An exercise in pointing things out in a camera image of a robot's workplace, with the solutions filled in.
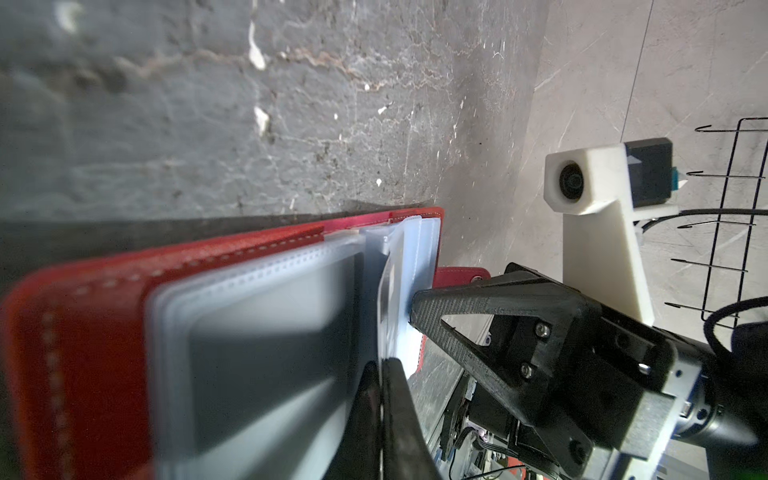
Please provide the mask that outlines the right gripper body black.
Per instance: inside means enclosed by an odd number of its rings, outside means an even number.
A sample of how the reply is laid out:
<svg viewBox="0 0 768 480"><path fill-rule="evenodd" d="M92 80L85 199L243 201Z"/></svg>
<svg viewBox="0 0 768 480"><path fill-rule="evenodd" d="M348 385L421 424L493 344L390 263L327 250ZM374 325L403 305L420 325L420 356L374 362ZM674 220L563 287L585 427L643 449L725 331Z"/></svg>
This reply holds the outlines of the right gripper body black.
<svg viewBox="0 0 768 480"><path fill-rule="evenodd" d="M694 417L702 393L702 344L642 325L609 308L565 378L568 414L593 441L581 474L566 474L537 431L514 416L510 449L559 479L652 479L670 440Z"/></svg>

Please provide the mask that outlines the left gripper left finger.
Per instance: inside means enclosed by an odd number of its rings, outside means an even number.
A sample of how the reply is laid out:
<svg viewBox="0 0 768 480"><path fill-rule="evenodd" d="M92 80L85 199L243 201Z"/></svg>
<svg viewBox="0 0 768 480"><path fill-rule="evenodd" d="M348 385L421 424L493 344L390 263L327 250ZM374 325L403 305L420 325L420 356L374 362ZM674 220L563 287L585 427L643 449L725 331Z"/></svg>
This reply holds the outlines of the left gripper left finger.
<svg viewBox="0 0 768 480"><path fill-rule="evenodd" d="M362 372L344 433L324 479L378 479L381 455L381 387L376 362Z"/></svg>

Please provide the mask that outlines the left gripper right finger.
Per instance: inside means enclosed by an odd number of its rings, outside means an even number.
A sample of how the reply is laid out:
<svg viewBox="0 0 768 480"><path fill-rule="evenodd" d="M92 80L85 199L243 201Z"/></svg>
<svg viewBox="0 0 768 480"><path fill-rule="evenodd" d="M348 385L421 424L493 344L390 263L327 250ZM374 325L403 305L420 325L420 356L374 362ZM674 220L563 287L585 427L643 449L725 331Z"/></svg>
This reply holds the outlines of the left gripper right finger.
<svg viewBox="0 0 768 480"><path fill-rule="evenodd" d="M382 363L382 478L440 479L422 434L402 363Z"/></svg>

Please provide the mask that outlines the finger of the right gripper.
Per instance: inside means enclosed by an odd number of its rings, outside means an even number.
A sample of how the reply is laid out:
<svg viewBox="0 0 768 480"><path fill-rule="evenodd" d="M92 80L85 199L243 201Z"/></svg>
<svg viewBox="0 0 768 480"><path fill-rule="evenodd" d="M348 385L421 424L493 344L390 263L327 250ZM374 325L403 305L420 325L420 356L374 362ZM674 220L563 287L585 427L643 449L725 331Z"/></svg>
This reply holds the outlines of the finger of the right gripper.
<svg viewBox="0 0 768 480"><path fill-rule="evenodd" d="M573 288L526 266L511 262L504 271L503 286L514 291L573 291Z"/></svg>
<svg viewBox="0 0 768 480"><path fill-rule="evenodd" d="M443 320L468 315L490 316L489 345L472 342ZM423 290L411 309L412 325L507 412L534 428L566 474L583 473L593 450L593 441L567 413L563 393L599 319L599 304L573 289L509 277Z"/></svg>

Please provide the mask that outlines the red leather card holder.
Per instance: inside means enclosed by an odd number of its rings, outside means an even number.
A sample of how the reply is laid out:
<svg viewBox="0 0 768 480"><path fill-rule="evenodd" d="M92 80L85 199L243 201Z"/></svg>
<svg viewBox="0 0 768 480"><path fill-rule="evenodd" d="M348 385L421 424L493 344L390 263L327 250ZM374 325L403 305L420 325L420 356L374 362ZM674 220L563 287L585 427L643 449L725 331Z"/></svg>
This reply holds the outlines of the red leather card holder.
<svg viewBox="0 0 768 480"><path fill-rule="evenodd" d="M1 307L26 479L324 479L363 369L423 364L415 293L440 208L337 218L78 261Z"/></svg>

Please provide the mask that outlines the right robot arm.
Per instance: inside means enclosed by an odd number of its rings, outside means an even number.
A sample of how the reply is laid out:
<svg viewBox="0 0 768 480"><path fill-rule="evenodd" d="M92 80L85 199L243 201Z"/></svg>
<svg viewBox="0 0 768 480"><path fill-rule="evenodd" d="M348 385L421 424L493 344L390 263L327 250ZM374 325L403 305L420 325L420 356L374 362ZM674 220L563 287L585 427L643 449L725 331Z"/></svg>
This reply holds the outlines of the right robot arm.
<svg viewBox="0 0 768 480"><path fill-rule="evenodd" d="M548 479L653 479L669 442L712 478L767 475L766 382L518 264L418 292L412 325L477 384L470 419Z"/></svg>

